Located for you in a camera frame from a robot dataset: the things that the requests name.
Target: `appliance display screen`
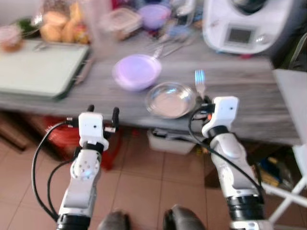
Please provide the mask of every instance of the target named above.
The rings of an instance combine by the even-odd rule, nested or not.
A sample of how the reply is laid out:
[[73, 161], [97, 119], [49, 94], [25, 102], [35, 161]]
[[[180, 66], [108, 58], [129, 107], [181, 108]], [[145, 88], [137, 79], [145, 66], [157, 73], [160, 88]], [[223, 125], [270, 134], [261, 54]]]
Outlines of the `appliance display screen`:
[[251, 30], [242, 30], [242, 29], [230, 29], [228, 41], [229, 42], [238, 42], [238, 43], [249, 43], [252, 31]]

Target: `green cutting board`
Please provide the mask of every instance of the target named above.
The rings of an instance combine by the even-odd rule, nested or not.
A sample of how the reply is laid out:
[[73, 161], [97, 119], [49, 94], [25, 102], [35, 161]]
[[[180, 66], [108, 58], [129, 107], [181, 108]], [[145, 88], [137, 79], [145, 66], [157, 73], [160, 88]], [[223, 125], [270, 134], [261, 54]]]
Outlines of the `green cutting board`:
[[21, 50], [0, 51], [0, 92], [58, 97], [71, 86], [89, 46], [25, 40]]

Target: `metal fork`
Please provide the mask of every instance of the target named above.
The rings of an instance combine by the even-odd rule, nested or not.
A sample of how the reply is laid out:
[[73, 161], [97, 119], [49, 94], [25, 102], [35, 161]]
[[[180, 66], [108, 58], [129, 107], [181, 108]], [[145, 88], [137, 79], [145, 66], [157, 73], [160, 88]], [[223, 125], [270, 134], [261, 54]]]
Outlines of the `metal fork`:
[[196, 70], [195, 71], [195, 87], [196, 91], [200, 94], [201, 98], [204, 99], [205, 97], [205, 71], [202, 69]]

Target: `black cable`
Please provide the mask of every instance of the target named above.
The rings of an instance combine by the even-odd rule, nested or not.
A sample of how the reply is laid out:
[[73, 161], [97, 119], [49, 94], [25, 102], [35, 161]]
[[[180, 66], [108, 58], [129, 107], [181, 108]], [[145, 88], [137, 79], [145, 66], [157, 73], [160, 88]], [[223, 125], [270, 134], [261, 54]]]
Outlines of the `black cable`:
[[69, 164], [69, 163], [72, 163], [74, 161], [74, 158], [69, 160], [69, 161], [64, 161], [62, 162], [61, 164], [59, 164], [57, 167], [55, 167], [53, 169], [53, 171], [51, 172], [49, 178], [48, 178], [48, 182], [47, 182], [47, 198], [48, 198], [48, 203], [49, 203], [49, 206], [50, 206], [50, 209], [51, 211], [53, 212], [54, 215], [58, 215], [53, 204], [52, 204], [52, 201], [51, 201], [51, 196], [50, 196], [50, 184], [51, 184], [51, 180], [52, 180], [52, 177], [53, 177], [53, 174], [62, 166], [66, 165], [66, 164]]
[[246, 172], [244, 172], [242, 169], [240, 169], [236, 164], [232, 163], [229, 159], [227, 159], [226, 157], [224, 157], [223, 155], [219, 154], [217, 151], [213, 150], [212, 148], [210, 148], [209, 145], [206, 145], [205, 143], [201, 142], [196, 136], [195, 134], [193, 133], [192, 131], [192, 127], [191, 127], [191, 123], [192, 123], [192, 120], [193, 120], [193, 117], [194, 115], [201, 111], [201, 110], [205, 110], [205, 107], [200, 107], [198, 109], [196, 109], [190, 116], [189, 118], [189, 133], [190, 135], [193, 137], [193, 139], [195, 139], [195, 141], [202, 147], [204, 147], [205, 149], [207, 149], [210, 153], [213, 153], [214, 155], [216, 155], [217, 157], [221, 158], [222, 160], [224, 160], [225, 162], [227, 162], [228, 164], [230, 164], [231, 166], [233, 166], [235, 169], [237, 169], [240, 173], [242, 173], [257, 189], [258, 193], [259, 193], [259, 198], [260, 198], [260, 201], [262, 203], [264, 203], [263, 201], [263, 196], [262, 196], [262, 187], [261, 187], [261, 184], [258, 185]]
[[35, 194], [35, 197], [38, 201], [38, 203], [40, 204], [40, 206], [47, 212], [47, 214], [49, 216], [51, 216], [51, 218], [57, 222], [58, 221], [58, 215], [54, 215], [54, 213], [52, 211], [49, 210], [49, 208], [43, 203], [43, 201], [41, 200], [41, 198], [39, 197], [39, 194], [37, 192], [37, 187], [36, 187], [36, 177], [35, 177], [35, 168], [36, 168], [36, 160], [37, 160], [37, 156], [38, 156], [38, 153], [39, 151], [41, 150], [44, 142], [48, 139], [48, 136], [50, 135], [50, 133], [56, 129], [57, 127], [59, 126], [62, 126], [62, 125], [66, 125], [66, 121], [64, 122], [60, 122], [60, 123], [57, 123], [56, 125], [54, 125], [53, 127], [51, 127], [51, 129], [45, 134], [45, 136], [43, 137], [43, 139], [41, 140], [41, 142], [39, 143], [36, 151], [35, 151], [35, 154], [34, 154], [34, 157], [33, 157], [33, 161], [32, 161], [32, 189], [33, 189], [33, 192]]

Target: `wooden table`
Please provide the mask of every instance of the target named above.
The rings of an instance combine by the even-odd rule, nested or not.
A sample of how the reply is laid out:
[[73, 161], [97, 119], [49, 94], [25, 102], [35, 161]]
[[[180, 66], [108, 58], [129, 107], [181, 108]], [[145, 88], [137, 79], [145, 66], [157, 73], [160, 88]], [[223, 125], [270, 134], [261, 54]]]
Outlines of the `wooden table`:
[[[0, 108], [42, 115], [77, 116], [89, 104], [94, 104], [95, 111], [110, 120], [113, 107], [117, 106], [121, 124], [187, 131], [187, 117], [164, 120], [151, 115], [144, 103], [148, 90], [124, 91], [112, 78], [112, 68], [117, 61], [129, 54], [146, 52], [148, 44], [149, 40], [143, 34], [119, 43], [112, 55], [94, 64], [85, 82], [75, 86], [65, 99], [51, 101], [0, 94]], [[241, 59], [239, 56], [216, 54], [199, 36], [192, 45], [161, 62], [162, 73], [157, 83], [176, 81], [194, 88], [194, 71], [204, 69], [210, 97], [238, 97], [239, 111], [232, 131], [240, 138], [290, 145], [300, 143], [266, 57]]]

